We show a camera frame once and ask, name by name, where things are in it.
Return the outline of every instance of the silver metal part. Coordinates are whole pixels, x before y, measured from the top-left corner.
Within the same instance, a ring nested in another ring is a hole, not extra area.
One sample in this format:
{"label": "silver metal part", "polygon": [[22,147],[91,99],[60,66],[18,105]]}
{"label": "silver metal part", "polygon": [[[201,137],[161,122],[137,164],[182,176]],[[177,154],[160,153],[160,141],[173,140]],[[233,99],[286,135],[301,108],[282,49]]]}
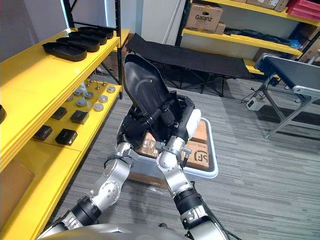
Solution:
{"label": "silver metal part", "polygon": [[205,221],[190,228],[189,232],[195,240],[226,240],[225,235],[217,224],[211,221]]}
{"label": "silver metal part", "polygon": [[119,198],[121,187],[128,178],[130,165],[120,159],[108,161],[103,175],[88,193],[93,203],[100,209],[106,210]]}
{"label": "silver metal part", "polygon": [[208,216],[208,214],[206,213],[204,206],[198,205],[198,206],[193,207],[192,209],[189,209],[188,211],[184,212],[180,216],[180,220],[181,220],[181,222],[192,224],[194,221],[196,221],[202,217],[205,217],[205,216]]}
{"label": "silver metal part", "polygon": [[48,240],[190,240],[171,229],[146,224],[95,224],[60,232]]}
{"label": "silver metal part", "polygon": [[37,239],[42,239],[50,235],[60,233],[71,229],[83,227],[81,222],[78,221],[72,211],[67,211],[66,214],[58,218],[46,231],[44,231]]}
{"label": "silver metal part", "polygon": [[93,105],[93,109],[96,110],[97,112],[101,112],[104,109],[104,105],[102,103],[95,103]]}
{"label": "silver metal part", "polygon": [[193,187],[177,161],[176,152],[181,154],[185,144],[182,138],[172,136],[166,144],[167,148],[163,148],[163,152],[161,152],[156,159],[156,164],[161,172],[163,172],[164,179],[172,197]]}
{"label": "silver metal part", "polygon": [[100,103],[106,103],[108,102],[108,97],[106,95],[100,95],[98,100]]}
{"label": "silver metal part", "polygon": [[78,107],[84,107],[87,105],[87,101],[84,98],[81,98],[75,102]]}
{"label": "silver metal part", "polygon": [[85,99],[92,99],[94,97],[94,93],[92,91],[86,91],[84,93],[84,98]]}
{"label": "silver metal part", "polygon": [[73,95],[70,95],[65,101],[66,102],[71,102],[74,99]]}
{"label": "silver metal part", "polygon": [[78,221],[78,219],[76,218],[76,216],[73,214],[72,211],[69,211],[61,222],[69,230],[83,227],[81,222]]}
{"label": "silver metal part", "polygon": [[108,86],[106,88],[106,91],[110,94],[114,93],[116,91],[116,88],[114,86]]}
{"label": "silver metal part", "polygon": [[74,92],[73,92],[73,95],[75,96],[81,96],[83,93],[82,89],[81,88],[77,88]]}

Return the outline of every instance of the white device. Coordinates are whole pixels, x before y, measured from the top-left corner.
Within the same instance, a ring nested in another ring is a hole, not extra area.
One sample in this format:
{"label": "white device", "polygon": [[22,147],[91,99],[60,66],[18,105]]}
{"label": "white device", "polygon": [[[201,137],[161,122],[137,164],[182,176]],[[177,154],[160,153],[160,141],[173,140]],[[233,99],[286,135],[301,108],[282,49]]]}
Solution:
{"label": "white device", "polygon": [[264,105],[263,101],[253,97],[247,102],[246,107],[252,111],[259,111]]}

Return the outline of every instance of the black holder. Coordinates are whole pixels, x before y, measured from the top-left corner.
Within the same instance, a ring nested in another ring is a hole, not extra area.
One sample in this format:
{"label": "black holder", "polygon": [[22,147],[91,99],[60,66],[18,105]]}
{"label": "black holder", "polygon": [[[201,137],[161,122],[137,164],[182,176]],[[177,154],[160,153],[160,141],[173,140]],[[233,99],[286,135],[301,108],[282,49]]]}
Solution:
{"label": "black holder", "polygon": [[98,40],[100,45],[107,43],[107,35],[96,32],[84,32],[84,31],[72,31],[69,33],[69,37],[83,37],[87,39]]}
{"label": "black holder", "polygon": [[82,26],[78,28],[78,31],[84,33],[104,34],[106,35],[107,39],[112,39],[114,37],[114,30],[104,26]]}
{"label": "black holder", "polygon": [[85,48],[73,44],[47,42],[43,44],[42,47],[48,54],[74,62],[81,61],[87,56],[87,51]]}
{"label": "black holder", "polygon": [[85,48],[88,52],[97,52],[100,48],[100,43],[98,40],[81,36],[61,37],[58,38],[56,42],[61,44],[77,45],[79,47]]}

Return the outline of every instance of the shelf board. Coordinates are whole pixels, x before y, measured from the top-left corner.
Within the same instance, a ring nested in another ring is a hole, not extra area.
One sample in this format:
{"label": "shelf board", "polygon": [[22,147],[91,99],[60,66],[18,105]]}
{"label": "shelf board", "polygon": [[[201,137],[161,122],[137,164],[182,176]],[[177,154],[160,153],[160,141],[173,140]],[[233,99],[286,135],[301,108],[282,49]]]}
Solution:
{"label": "shelf board", "polygon": [[251,4],[247,4],[247,3],[243,3],[243,2],[232,1],[232,0],[205,0],[205,1],[216,3],[216,4],[232,6],[232,7],[241,8],[241,9],[247,9],[250,11],[273,15],[273,16],[284,18],[284,19],[290,19],[290,20],[294,20],[294,21],[298,21],[298,22],[302,22],[302,23],[306,23],[306,24],[311,24],[311,25],[318,26],[318,27],[320,26],[320,22],[318,22],[318,21],[312,21],[312,20],[309,20],[306,18],[302,18],[302,17],[288,14],[286,12],[288,9],[287,7],[283,11],[276,11],[276,10],[272,10],[272,9],[268,9],[268,8],[264,8],[264,7],[260,7],[260,6],[255,6],[255,5],[251,5]]}
{"label": "shelf board", "polygon": [[271,49],[287,54],[292,54],[296,56],[301,56],[302,52],[299,51],[298,49],[279,44],[279,43],[274,43],[270,41],[265,41],[253,37],[248,37],[248,36],[241,36],[241,35],[226,35],[226,34],[214,34],[214,33],[206,33],[206,32],[201,32],[201,31],[194,31],[190,29],[183,29],[182,31],[182,36],[184,34],[190,34],[190,35],[195,35],[195,36],[200,36],[200,37],[205,37],[205,38],[211,38],[211,39],[218,39],[218,40],[223,40],[223,41],[228,41],[228,42],[233,42],[233,43],[238,43],[238,44],[244,44],[244,45],[249,45],[249,46],[254,46],[254,47],[259,47],[259,48],[265,48],[265,49]]}
{"label": "shelf board", "polygon": [[[128,36],[129,36],[129,33],[130,33],[130,29],[126,29],[126,28],[122,28],[122,29],[121,29],[121,47],[124,46],[124,44],[125,44]],[[117,36],[117,32],[116,32],[116,31],[113,32],[113,36],[114,36],[114,37]]]}
{"label": "shelf board", "polygon": [[[49,119],[45,123],[53,129],[48,138],[54,139],[62,128],[76,130],[78,136],[72,146],[29,140],[14,157],[15,161],[31,170],[35,177],[1,230],[1,239],[33,240],[42,232],[77,166],[118,97],[121,86],[113,86],[116,87],[115,93],[106,93],[106,87],[101,87],[99,92],[96,91],[96,97],[88,101],[89,107],[77,107],[75,98],[71,102],[65,102],[63,106],[67,108],[67,114],[61,120]],[[108,96],[108,102],[103,103],[102,111],[94,111],[92,104],[97,102],[98,96],[102,93]],[[74,111],[81,109],[89,112],[89,118],[85,124],[70,122],[69,118]]]}
{"label": "shelf board", "polygon": [[99,51],[88,52],[78,62],[45,53],[42,44],[67,37],[71,31],[68,28],[0,63],[0,103],[7,113],[0,125],[0,171],[120,44],[119,37],[108,39]]}

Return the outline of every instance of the brown cardboard box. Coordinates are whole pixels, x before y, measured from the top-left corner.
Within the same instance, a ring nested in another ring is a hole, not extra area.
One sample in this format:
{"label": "brown cardboard box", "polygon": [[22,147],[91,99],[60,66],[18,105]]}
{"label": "brown cardboard box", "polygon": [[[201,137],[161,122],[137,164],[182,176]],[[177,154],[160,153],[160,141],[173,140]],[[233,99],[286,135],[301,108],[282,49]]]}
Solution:
{"label": "brown cardboard box", "polygon": [[224,34],[225,29],[226,29],[226,25],[223,22],[219,22],[214,33],[222,35]]}
{"label": "brown cardboard box", "polygon": [[245,4],[247,0],[232,0],[232,1],[239,2],[239,3],[244,3],[244,4]]}
{"label": "brown cardboard box", "polygon": [[142,146],[138,150],[136,150],[136,152],[140,155],[147,156],[152,159],[157,159],[159,153],[155,148],[156,143],[157,141],[154,139],[151,133],[148,132],[145,135]]}
{"label": "brown cardboard box", "polygon": [[317,39],[311,47],[306,51],[299,59],[299,62],[307,63],[309,60],[314,57],[316,54],[318,54],[318,49],[320,49],[320,39]]}
{"label": "brown cardboard box", "polygon": [[[126,47],[126,44],[130,39],[134,36],[134,34],[129,33],[127,40],[125,41],[123,47],[122,47],[122,61],[125,59],[128,49]],[[104,60],[103,63],[109,68],[109,70],[116,76],[119,76],[119,71],[118,71],[118,59],[117,59],[117,52],[113,51],[111,52]],[[122,77],[124,77],[125,70],[122,67]]]}
{"label": "brown cardboard box", "polygon": [[194,135],[191,138],[191,141],[206,144],[208,140],[207,136],[207,126],[204,121],[200,121],[198,128],[196,129]]}
{"label": "brown cardboard box", "polygon": [[274,9],[279,0],[246,0],[247,4],[259,6],[266,9]]}
{"label": "brown cardboard box", "polygon": [[253,57],[253,60],[256,62],[258,59],[262,56],[262,54],[270,54],[276,57],[281,57],[283,54],[279,51],[271,50],[271,49],[266,49],[263,47],[260,47],[259,50],[256,52],[256,54]]}
{"label": "brown cardboard box", "polygon": [[0,229],[4,226],[35,175],[12,160],[0,174]]}
{"label": "brown cardboard box", "polygon": [[279,0],[278,4],[275,6],[274,10],[278,12],[282,12],[285,10],[285,7],[287,6],[289,0]]}
{"label": "brown cardboard box", "polygon": [[216,3],[208,5],[193,3],[186,23],[186,28],[200,32],[214,33],[218,26],[223,9]]}
{"label": "brown cardboard box", "polygon": [[162,178],[157,178],[154,176],[148,176],[142,173],[130,172],[128,179],[137,181],[144,184],[154,185],[163,189],[167,188],[166,181]]}
{"label": "brown cardboard box", "polygon": [[[184,146],[187,149],[192,150],[186,166],[193,169],[205,170],[209,168],[209,155],[208,146],[203,143],[188,141]],[[185,158],[185,152],[181,153],[181,160]]]}

